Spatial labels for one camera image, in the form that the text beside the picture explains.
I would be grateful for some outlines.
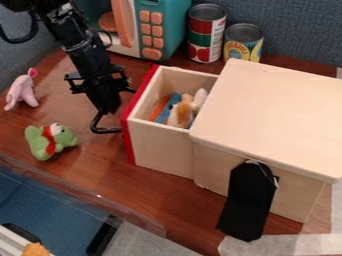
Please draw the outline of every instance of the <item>wooden box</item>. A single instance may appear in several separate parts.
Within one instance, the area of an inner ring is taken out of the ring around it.
[[[342,81],[231,59],[191,127],[194,180],[227,195],[247,159],[279,176],[271,211],[305,222],[342,177]]]
[[[189,130],[148,121],[156,104],[174,92],[210,91],[218,76],[160,66],[127,118],[135,163],[162,172],[193,178]]]

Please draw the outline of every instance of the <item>wooden lid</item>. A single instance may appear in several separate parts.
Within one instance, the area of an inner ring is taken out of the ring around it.
[[[209,147],[336,182],[342,177],[342,81],[230,59],[190,136]]]

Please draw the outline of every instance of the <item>microwave keypad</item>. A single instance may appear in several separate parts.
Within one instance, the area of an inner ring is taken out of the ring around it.
[[[142,10],[139,12],[139,18],[142,22],[141,31],[145,34],[142,37],[143,50],[142,55],[145,58],[152,60],[159,60],[163,56],[160,49],[164,48],[163,40],[163,14],[160,12],[150,13],[147,10]]]

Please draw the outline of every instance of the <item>green plush frog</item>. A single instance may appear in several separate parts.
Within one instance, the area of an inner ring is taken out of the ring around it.
[[[30,125],[25,129],[25,138],[31,153],[40,161],[48,160],[64,148],[77,144],[77,137],[70,128],[57,123],[40,128]]]

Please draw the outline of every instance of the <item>canned food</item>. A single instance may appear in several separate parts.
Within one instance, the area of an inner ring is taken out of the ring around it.
[[[222,54],[227,14],[216,4],[199,4],[189,10],[188,54],[198,62],[210,63]]]
[[[224,60],[229,58],[259,62],[264,36],[258,26],[239,23],[227,28]]]

